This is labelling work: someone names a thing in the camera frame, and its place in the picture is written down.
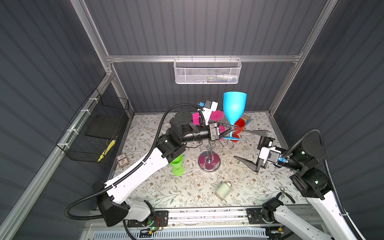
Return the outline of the red wine glass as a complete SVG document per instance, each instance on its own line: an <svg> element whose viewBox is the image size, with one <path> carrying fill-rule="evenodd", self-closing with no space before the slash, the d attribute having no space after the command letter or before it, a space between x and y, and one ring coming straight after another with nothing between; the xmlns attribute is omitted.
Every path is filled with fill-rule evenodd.
<svg viewBox="0 0 384 240"><path fill-rule="evenodd" d="M239 120L237 120L235 123L235 130L233 132L232 137L239 139L240 138L239 134L244 130L245 125L246 125L246 122L243 118L240 118Z"/></svg>

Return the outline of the blue wine glass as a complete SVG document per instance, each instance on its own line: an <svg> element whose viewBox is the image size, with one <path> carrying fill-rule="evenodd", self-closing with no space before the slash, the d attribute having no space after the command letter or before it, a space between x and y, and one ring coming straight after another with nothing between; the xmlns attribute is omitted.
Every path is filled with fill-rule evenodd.
<svg viewBox="0 0 384 240"><path fill-rule="evenodd" d="M243 92L225 92L223 98L223 109L231 126L241 118L245 111L247 94Z"/></svg>

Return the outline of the green wine glass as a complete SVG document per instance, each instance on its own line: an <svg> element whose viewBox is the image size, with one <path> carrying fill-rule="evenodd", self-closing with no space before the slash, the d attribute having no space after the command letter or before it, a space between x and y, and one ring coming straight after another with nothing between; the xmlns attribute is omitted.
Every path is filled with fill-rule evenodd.
<svg viewBox="0 0 384 240"><path fill-rule="evenodd" d="M170 166L172 167L172 173L175 176L181 176L185 171L185 168L183 166L183 154L181 154L177 158L175 158L170 163Z"/></svg>

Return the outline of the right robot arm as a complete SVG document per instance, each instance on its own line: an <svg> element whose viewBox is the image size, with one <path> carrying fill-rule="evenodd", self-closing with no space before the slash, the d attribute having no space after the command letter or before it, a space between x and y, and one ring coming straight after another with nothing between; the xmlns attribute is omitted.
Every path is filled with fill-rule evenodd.
<svg viewBox="0 0 384 240"><path fill-rule="evenodd" d="M282 224L305 240L363 240L364 236L341 203L321 131L308 130L286 150L273 146L273 141L273 138L261 137L256 163L241 157L236 159L256 173L266 163L293 170L290 180L317 211L328 232L318 230L290 210L279 199L283 192L264 202L260 210L248 208L249 223Z"/></svg>

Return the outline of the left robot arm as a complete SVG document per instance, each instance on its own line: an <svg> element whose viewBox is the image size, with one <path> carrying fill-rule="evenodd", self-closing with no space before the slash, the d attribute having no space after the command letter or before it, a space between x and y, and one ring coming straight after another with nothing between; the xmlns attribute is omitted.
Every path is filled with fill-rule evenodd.
<svg viewBox="0 0 384 240"><path fill-rule="evenodd" d="M104 192L97 198L97 204L108 227L124 220L134 220L145 226L152 224L156 211L148 201L132 201L130 194L146 179L167 166L186 150L186 143L203 140L217 141L229 134L220 133L219 124L210 123L212 111L198 110L202 123L195 125L189 111L177 112L171 118L171 127L165 134L157 133L149 152L122 174L104 184Z"/></svg>

